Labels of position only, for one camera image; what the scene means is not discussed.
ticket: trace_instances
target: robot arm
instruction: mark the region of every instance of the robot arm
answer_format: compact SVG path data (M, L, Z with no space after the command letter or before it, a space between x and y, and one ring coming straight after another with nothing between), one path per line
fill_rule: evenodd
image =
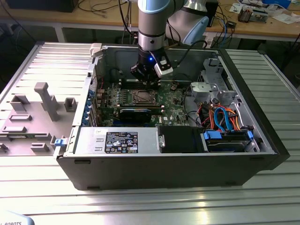
M178 12L187 1L188 0L138 0L139 56L137 64L131 67L131 73L139 81L143 81L148 87L173 72L171 62L164 49L166 25L167 20ZM197 32L197 35L202 36L204 30Z

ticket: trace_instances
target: blue clip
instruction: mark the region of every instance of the blue clip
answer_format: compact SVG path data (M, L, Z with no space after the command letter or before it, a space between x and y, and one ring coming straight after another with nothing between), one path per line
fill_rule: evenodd
M55 147L64 147L67 146L68 144L68 138L61 138L61 139L56 139L54 142Z
M89 100L86 100L85 105L90 106L92 103Z
M249 130L247 131L248 137L252 140L253 139L253 133Z
M86 112L83 112L83 117L84 117L84 118L88 118L89 115L88 115Z
M83 119L81 120L81 123L84 124L85 126L87 126L87 125L89 124L89 121L86 120L85 118L83 118Z
M222 135L219 131L205 131L204 139L222 139Z
M84 107L84 110L85 110L85 112L89 112L89 111L90 111L90 108L86 105L86 106Z
M94 97L95 96L95 92L93 90L89 90L88 96L89 96L89 98Z

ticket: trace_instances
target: desk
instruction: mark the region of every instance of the desk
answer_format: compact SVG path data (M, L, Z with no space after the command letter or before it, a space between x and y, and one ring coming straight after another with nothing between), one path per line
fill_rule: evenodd
M91 2L95 4L101 1L106 2L106 0L91 0ZM230 9L228 4L232 4L234 2L235 0L221 0L221 8L223 9L224 14L229 18L229 20L237 23L233 34L234 38L295 41L295 38L300 32L299 23L292 23L288 25L273 18L268 18L266 23L238 22L236 13L226 11L226 9ZM103 8L116 4L117 1L113 0L109 4L105 4ZM86 0L83 4L81 4L81 7L89 10L89 1ZM6 8L21 24L54 27L59 42L66 41L62 28L85 28L96 30L124 29L118 7L107 10L106 18L91 12L85 12L79 8L76 8L72 13L9 9L7 5ZM125 13L127 8L126 4L123 5L122 8ZM291 4L290 9L300 11L300 6ZM15 23L2 8L0 9L0 23ZM138 6L135 3L132 4L132 30L138 31ZM212 38L218 35L218 32L222 32L222 27L219 22L215 20L212 27L207 28L204 34L206 39L209 41L209 44L211 44Z

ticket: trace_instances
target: warning label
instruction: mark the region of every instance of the warning label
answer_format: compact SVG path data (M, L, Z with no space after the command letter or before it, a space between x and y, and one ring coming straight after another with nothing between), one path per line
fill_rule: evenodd
M107 132L106 153L138 153L137 132Z

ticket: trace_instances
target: paper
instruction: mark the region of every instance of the paper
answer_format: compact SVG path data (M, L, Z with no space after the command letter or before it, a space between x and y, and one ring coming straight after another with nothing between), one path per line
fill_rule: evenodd
M292 3L300 5L300 0L292 0Z
M286 24L291 24L291 23L295 22L295 19L292 16L287 15L287 14L276 15L276 16L273 16L273 18L278 21L281 21L283 23L286 23Z
M229 11L233 13L240 13L242 7L243 4L233 3Z

